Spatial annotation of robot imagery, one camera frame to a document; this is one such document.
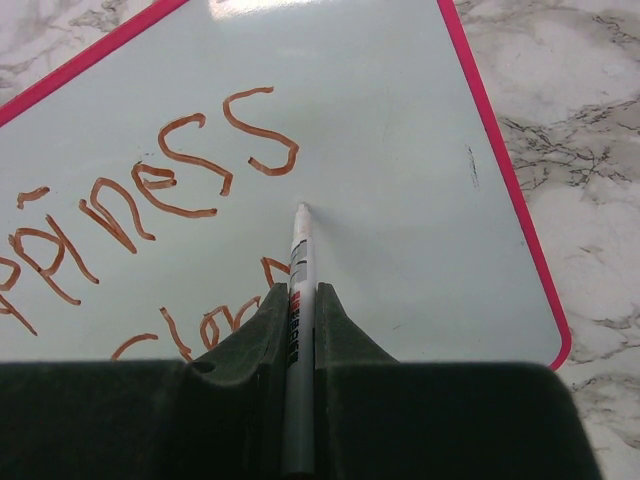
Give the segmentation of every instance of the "pen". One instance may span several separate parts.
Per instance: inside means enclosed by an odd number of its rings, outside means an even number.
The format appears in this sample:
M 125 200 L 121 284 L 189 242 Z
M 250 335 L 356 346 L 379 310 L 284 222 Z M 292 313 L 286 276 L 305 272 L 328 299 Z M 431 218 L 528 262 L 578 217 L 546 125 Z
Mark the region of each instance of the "pen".
M 316 266 L 311 238 L 311 215 L 298 206 L 291 245 L 289 328 L 284 401 L 282 474 L 313 474 L 313 328 Z

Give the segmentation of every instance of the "black mechanical device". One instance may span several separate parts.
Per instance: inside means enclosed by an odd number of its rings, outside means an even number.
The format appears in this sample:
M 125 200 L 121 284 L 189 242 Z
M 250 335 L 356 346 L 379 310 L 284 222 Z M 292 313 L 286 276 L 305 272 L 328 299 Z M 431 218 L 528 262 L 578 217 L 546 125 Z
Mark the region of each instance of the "black mechanical device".
M 190 364 L 0 366 L 0 478 L 279 478 L 287 293 Z M 547 368 L 399 363 L 324 283 L 315 348 L 317 478 L 601 479 Z

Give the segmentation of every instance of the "red edge trim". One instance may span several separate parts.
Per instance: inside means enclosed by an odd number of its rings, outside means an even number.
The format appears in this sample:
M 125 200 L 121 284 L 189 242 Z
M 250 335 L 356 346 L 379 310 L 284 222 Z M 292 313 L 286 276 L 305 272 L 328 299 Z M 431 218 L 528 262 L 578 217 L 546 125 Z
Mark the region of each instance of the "red edge trim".
M 156 0 L 0 108 L 0 127 L 46 98 L 188 0 Z
M 28 110 L 40 100 L 46 98 L 65 83 L 84 72 L 86 69 L 127 43 L 132 38 L 135 38 L 144 30 L 151 27 L 153 24 L 185 4 L 187 1 L 188 0 L 157 0 L 154 4 L 135 15 L 129 21 L 123 23 L 108 35 L 105 35 L 102 39 L 98 40 L 82 53 L 63 64 L 35 85 L 31 86 L 1 107 L 0 127 L 13 120 L 22 112 Z M 496 156 L 496 161 L 498 162 L 500 172 L 502 173 L 504 182 L 507 186 L 507 191 L 511 197 L 513 207 L 518 215 L 520 226 L 524 232 L 527 244 L 529 245 L 529 250 L 531 251 L 533 261 L 538 270 L 540 281 L 542 282 L 551 310 L 556 319 L 558 330 L 560 331 L 562 346 L 558 356 L 550 365 L 551 368 L 555 370 L 564 363 L 569 355 L 569 351 L 571 350 L 571 333 L 569 331 L 569 325 L 567 324 L 567 319 L 564 316 L 558 294 L 553 286 L 551 273 L 549 272 L 549 268 L 547 267 L 547 263 L 544 259 L 540 242 L 538 241 L 533 222 L 529 215 L 529 210 L 527 209 L 524 197 L 520 191 L 518 179 L 516 178 L 516 174 L 511 166 L 511 160 L 509 159 L 509 154 L 507 153 L 507 149 L 504 145 L 504 140 L 502 139 L 498 122 L 496 121 L 493 110 L 491 109 L 489 98 L 487 97 L 482 80 L 480 79 L 478 67 L 473 59 L 471 48 L 467 42 L 467 38 L 464 34 L 453 0 L 438 0 L 438 5 L 442 12 L 442 17 L 444 18 L 447 30 L 449 31 L 451 41 L 453 42 L 453 46 L 458 55 L 458 59 L 462 65 L 462 70 L 464 71 L 467 83 L 471 89 L 471 94 L 473 95 L 476 107 L 480 113 L 480 118 L 484 124 L 487 136 L 489 137 L 489 143 L 491 144 L 493 153 Z
M 473 100 L 478 108 L 480 119 L 482 120 L 484 129 L 489 137 L 489 143 L 491 144 L 493 153 L 496 156 L 496 161 L 498 162 L 498 167 L 500 168 L 500 172 L 504 178 L 504 183 L 507 186 L 507 191 L 511 197 L 513 208 L 515 209 L 518 220 L 520 221 L 520 227 L 522 228 L 522 232 L 524 233 L 527 244 L 529 245 L 529 251 L 531 252 L 533 262 L 538 270 L 538 275 L 542 282 L 542 288 L 544 288 L 547 300 L 551 306 L 551 311 L 556 319 L 556 324 L 558 325 L 562 345 L 560 346 L 558 356 L 550 365 L 552 369 L 557 370 L 569 356 L 569 352 L 571 350 L 571 331 L 569 330 L 567 319 L 564 315 L 564 311 L 562 310 L 558 293 L 553 285 L 551 273 L 549 272 L 549 267 L 544 259 L 542 247 L 538 241 L 538 236 L 536 235 L 533 221 L 529 215 L 527 204 L 524 200 L 524 196 L 522 195 L 522 191 L 520 190 L 518 178 L 516 177 L 513 166 L 511 165 L 511 159 L 509 158 L 509 153 L 507 152 L 504 140 L 502 139 L 498 121 L 491 109 L 489 97 L 487 96 L 487 92 L 482 84 L 482 79 L 480 78 L 480 72 L 478 71 L 476 62 L 473 59 L 473 53 L 471 53 L 467 37 L 464 34 L 462 23 L 460 23 L 456 7 L 453 0 L 438 0 L 438 6 L 440 7 L 440 12 L 444 18 L 447 30 L 449 30 L 449 36 L 453 42 L 453 47 L 458 54 L 458 60 L 460 61 L 464 76 L 466 77 L 469 88 L 471 89 L 471 95 L 473 95 Z

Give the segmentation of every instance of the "whiteboard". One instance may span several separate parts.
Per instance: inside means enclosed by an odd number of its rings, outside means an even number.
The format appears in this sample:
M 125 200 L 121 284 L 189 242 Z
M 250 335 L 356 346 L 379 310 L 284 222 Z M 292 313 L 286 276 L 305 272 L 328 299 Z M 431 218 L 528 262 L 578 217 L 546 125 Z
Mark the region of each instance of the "whiteboard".
M 450 0 L 158 1 L 0 124 L 2 360 L 196 358 L 287 280 L 300 200 L 399 360 L 566 358 Z

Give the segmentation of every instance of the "marble surface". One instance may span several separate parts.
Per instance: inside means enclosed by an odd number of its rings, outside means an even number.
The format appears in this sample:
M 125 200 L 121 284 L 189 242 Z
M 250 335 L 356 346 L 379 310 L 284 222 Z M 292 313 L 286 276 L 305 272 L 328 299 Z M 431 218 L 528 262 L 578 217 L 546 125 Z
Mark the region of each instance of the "marble surface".
M 152 0 L 0 0 L 0 103 Z M 559 370 L 603 474 L 640 477 L 640 2 L 458 11 L 569 324 Z

